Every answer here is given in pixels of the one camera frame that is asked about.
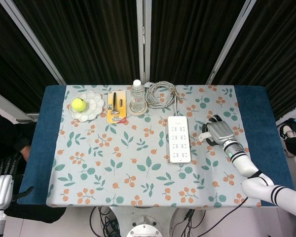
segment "yellow tennis ball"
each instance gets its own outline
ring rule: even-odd
[[[86,103],[84,100],[80,98],[75,98],[73,102],[71,103],[71,106],[73,107],[74,110],[77,112],[81,112],[85,109]]]

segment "sneaker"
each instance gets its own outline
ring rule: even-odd
[[[289,127],[287,124],[282,124],[282,125],[278,126],[277,129],[278,129],[280,137],[281,137],[281,142],[282,142],[282,146],[283,146],[285,155],[288,157],[295,157],[294,154],[290,153],[287,150],[285,140],[288,138],[296,137],[296,133],[293,132],[291,127]]]
[[[287,124],[279,126],[279,133],[284,141],[288,138],[296,137],[296,133]]]

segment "white plate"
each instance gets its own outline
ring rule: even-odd
[[[86,107],[83,111],[77,112],[72,108],[70,104],[69,110],[74,119],[78,119],[81,122],[85,122],[87,120],[95,119],[95,117],[102,112],[104,100],[102,100],[99,94],[95,94],[93,91],[86,91],[79,93],[75,98],[80,98],[84,100],[86,103]]]

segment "cable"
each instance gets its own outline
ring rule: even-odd
[[[205,214],[206,214],[206,210],[204,211],[204,215],[203,215],[202,220],[200,221],[200,223],[198,223],[197,226],[192,227],[192,229],[196,229],[197,227],[199,227],[199,225],[200,225],[200,224],[203,222],[203,220],[204,220]]]
[[[186,213],[184,219],[174,226],[171,237],[173,237],[173,233],[174,233],[174,230],[175,230],[176,226],[183,223],[190,216],[191,212],[192,212],[192,209],[188,210],[188,212]]]
[[[89,218],[89,225],[90,225],[90,228],[91,228],[91,231],[93,232],[93,234],[94,234],[95,236],[97,236],[97,237],[101,237],[100,235],[98,235],[98,234],[94,231],[94,229],[93,229],[93,227],[92,227],[92,223],[91,223],[92,215],[93,215],[93,212],[94,212],[95,208],[97,208],[97,207],[95,206],[95,207],[92,209],[92,211],[91,211],[90,218]]]
[[[188,222],[187,222],[184,230],[182,231],[181,237],[186,237],[186,230],[187,230],[187,228],[188,228],[187,237],[189,237],[189,234],[191,232],[191,227],[192,227],[192,225],[191,225],[192,216],[194,215],[194,212],[195,212],[195,210],[192,210],[191,214],[189,215]]]
[[[243,202],[237,206],[235,209],[231,210],[230,212],[228,212],[226,215],[224,215],[224,217],[222,217],[216,224],[213,225],[213,227],[211,227],[208,231],[204,232],[203,234],[199,235],[198,237],[201,237],[205,234],[207,234],[209,231],[211,231],[213,228],[215,228],[223,219],[225,219],[228,215],[230,215],[232,212],[234,212],[235,210],[237,210],[239,207],[241,207],[245,201],[248,199],[248,197],[246,197],[246,199],[243,200]]]
[[[171,91],[170,99],[168,101],[165,101],[164,103],[156,100],[154,97],[155,91],[160,87],[166,88],[169,91]],[[149,87],[147,89],[146,95],[145,95],[145,100],[146,100],[149,107],[151,107],[153,109],[163,109],[163,108],[166,108],[169,105],[171,105],[174,101],[176,101],[176,97],[178,99],[181,99],[175,86],[170,82],[160,81],[160,82],[153,84],[151,87]]]
[[[93,215],[95,208],[96,208],[96,206],[91,211],[89,225],[90,225],[92,233],[97,237],[101,237],[100,235],[98,235],[94,231],[94,229],[92,227],[92,223],[91,223],[92,215]],[[103,213],[102,207],[100,206],[100,207],[98,207],[98,210],[99,210],[101,227],[103,228],[104,237],[120,237],[119,225],[118,225],[117,219],[114,218],[113,220],[110,220],[108,217],[109,213],[111,212],[111,209],[108,209],[106,212]]]
[[[178,116],[178,106],[177,106],[177,97],[176,97],[176,96],[174,97],[174,106],[175,106],[175,108],[176,108],[176,113],[175,113],[175,115]]]

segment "black cable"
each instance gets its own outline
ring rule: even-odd
[[[192,209],[189,209],[188,212],[186,213],[184,219],[174,226],[171,237],[173,237],[173,233],[174,233],[174,230],[175,230],[176,226],[179,225],[179,224],[182,224],[190,216],[191,212],[192,212]]]
[[[92,209],[92,211],[91,211],[90,218],[89,218],[89,225],[90,225],[90,228],[91,228],[91,231],[93,232],[93,234],[95,234],[95,236],[97,236],[97,237],[101,237],[100,235],[98,235],[98,234],[94,231],[94,229],[93,229],[93,227],[92,227],[92,223],[91,223],[92,215],[93,215],[93,212],[94,212],[95,208],[96,208],[96,206],[95,206],[95,207]]]
[[[103,213],[102,207],[99,207],[103,235],[104,237],[120,237],[118,220],[116,218],[110,220],[108,217],[110,212],[111,209],[108,209],[106,212]]]
[[[198,223],[198,225],[197,225],[197,226],[195,226],[195,227],[192,227],[192,229],[196,229],[197,227],[199,227],[199,225],[200,225],[200,224],[203,222],[203,220],[204,220],[205,213],[206,213],[206,210],[204,211],[204,215],[203,215],[203,217],[202,217],[202,220],[200,221],[200,223]]]
[[[186,237],[186,230],[187,230],[187,228],[188,228],[187,237],[189,237],[190,232],[191,232],[192,217],[194,215],[194,212],[195,212],[195,210],[191,209],[191,212],[190,212],[190,214],[188,216],[188,222],[187,222],[187,224],[186,224],[186,226],[185,226],[185,228],[184,228],[184,230],[183,230],[183,232],[181,234],[181,237]]]
[[[201,235],[199,235],[198,237],[201,237],[201,236],[203,236],[203,235],[205,235],[205,234],[207,234],[209,231],[211,231],[213,228],[215,228],[223,219],[225,219],[228,215],[230,215],[232,212],[234,212],[235,210],[237,210],[239,207],[241,207],[244,203],[245,203],[245,201],[248,199],[248,197],[246,197],[246,199],[244,199],[243,200],[243,202],[239,205],[239,206],[237,206],[235,209],[233,209],[233,210],[231,210],[230,212],[228,212],[226,215],[224,215],[224,217],[222,217],[216,224],[214,224],[214,226],[213,227],[211,227],[208,231],[206,231],[206,232],[204,232],[203,234],[201,234]]]

